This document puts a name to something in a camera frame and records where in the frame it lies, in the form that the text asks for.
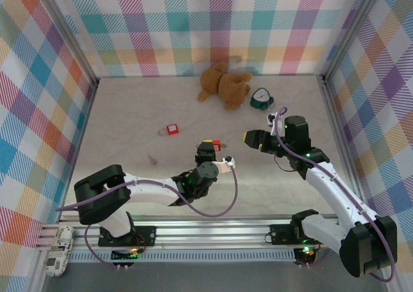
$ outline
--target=brown teddy bear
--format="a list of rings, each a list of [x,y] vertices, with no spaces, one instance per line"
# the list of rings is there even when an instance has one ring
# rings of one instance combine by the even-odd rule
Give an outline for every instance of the brown teddy bear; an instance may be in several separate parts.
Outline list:
[[[218,93],[227,104],[226,110],[233,110],[243,104],[245,97],[251,90],[247,83],[251,80],[251,73],[223,73],[227,69],[226,62],[217,63],[213,68],[205,70],[201,75],[202,91],[198,101],[203,102],[210,94]]]

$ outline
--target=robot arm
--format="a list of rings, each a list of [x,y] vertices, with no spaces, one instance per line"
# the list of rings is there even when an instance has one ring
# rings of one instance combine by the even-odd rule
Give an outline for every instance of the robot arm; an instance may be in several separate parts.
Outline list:
[[[364,216],[363,212],[365,212],[374,220],[384,235],[396,261],[397,227],[395,222],[388,216],[380,217],[374,210],[363,204],[341,180],[329,158],[320,149],[311,146],[308,124],[304,117],[291,116],[285,119],[285,136],[281,137],[281,141],[290,151],[308,158],[320,168],[327,170],[333,175],[333,179],[319,167],[291,155],[280,145],[277,137],[274,136],[274,126],[279,126],[279,123],[275,123],[275,119],[276,114],[267,117],[268,125],[273,127],[271,132],[248,131],[244,136],[244,142],[261,152],[277,157],[287,157],[293,170],[296,170],[304,180],[320,192],[339,219],[337,225],[325,220],[312,209],[298,213],[292,216],[290,224],[297,240],[306,242],[312,238],[326,245],[340,256],[347,271],[355,277],[389,266],[390,258],[378,234]],[[335,180],[343,185],[343,189],[337,185]],[[360,211],[353,201],[361,205],[363,211]]]
[[[217,181],[220,173],[227,173],[235,168],[232,157],[221,162],[216,160],[212,142],[202,142],[197,146],[195,156],[197,166],[169,179],[147,179],[124,173],[120,165],[111,165],[74,186],[80,223],[99,224],[101,235],[108,243],[118,246],[131,245],[136,237],[133,220],[129,213],[119,209],[123,204],[152,202],[166,206],[185,205],[182,197],[189,203],[208,195],[209,187]],[[109,188],[122,188],[96,199]]]

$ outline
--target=plaid wall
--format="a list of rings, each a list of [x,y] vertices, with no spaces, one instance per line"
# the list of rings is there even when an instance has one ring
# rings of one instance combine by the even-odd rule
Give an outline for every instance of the plaid wall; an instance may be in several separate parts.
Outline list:
[[[357,11],[360,8],[360,5],[362,4],[363,0],[355,0],[352,8],[350,10],[350,12],[348,13],[345,22],[343,23],[343,25],[341,26],[341,29],[336,37],[336,40],[334,41],[334,45],[332,46],[330,52],[328,53],[328,57],[327,60],[325,61],[324,65],[323,65],[323,69],[321,70],[320,75],[325,75],[328,67],[330,66],[332,60],[334,59],[334,57],[337,54],[338,48],[340,47],[340,44],[343,42],[344,40],[344,36],[348,30],[348,28],[351,26],[351,24],[353,23],[354,19],[357,16]]]
[[[56,0],[99,76],[319,73],[348,0]]]
[[[21,291],[92,88],[39,0],[0,0],[0,291]]]
[[[399,228],[413,279],[413,0],[377,0],[332,91],[368,203]]]

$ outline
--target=teal alarm clock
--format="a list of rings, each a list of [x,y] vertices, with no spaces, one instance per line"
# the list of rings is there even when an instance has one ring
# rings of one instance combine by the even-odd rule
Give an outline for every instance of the teal alarm clock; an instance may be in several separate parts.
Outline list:
[[[251,106],[259,110],[267,110],[274,103],[274,98],[270,95],[267,89],[260,88],[254,92],[251,98]]]

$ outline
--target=gray floor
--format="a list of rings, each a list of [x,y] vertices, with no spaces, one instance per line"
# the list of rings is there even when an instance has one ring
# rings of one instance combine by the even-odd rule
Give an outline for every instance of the gray floor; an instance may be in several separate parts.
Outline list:
[[[331,254],[314,268],[286,262],[224,264],[142,263],[115,271],[100,263],[69,263],[65,274],[47,278],[44,292],[382,292],[370,276],[354,278]]]
[[[252,91],[267,88],[277,110],[288,107],[288,115],[303,115],[310,126],[314,146],[321,148],[343,177],[343,168],[332,136],[316,77],[254,77]],[[229,215],[293,214],[308,208],[332,213],[321,195],[296,173],[278,169],[271,155],[250,149],[243,133],[268,130],[270,112],[255,110],[250,97],[238,110],[224,110],[218,96],[198,103],[198,77],[102,79],[86,128],[66,204],[74,203],[76,181],[111,164],[140,177],[165,179],[192,169],[196,144],[203,139],[221,139],[228,148],[219,158],[236,160],[239,198]],[[176,123],[180,133],[158,136],[159,129]],[[280,165],[289,168],[286,159]],[[207,197],[194,206],[209,212],[224,210],[232,200],[234,183],[230,173],[220,175]],[[134,215],[193,215],[186,206],[168,208],[156,204],[128,204]]]

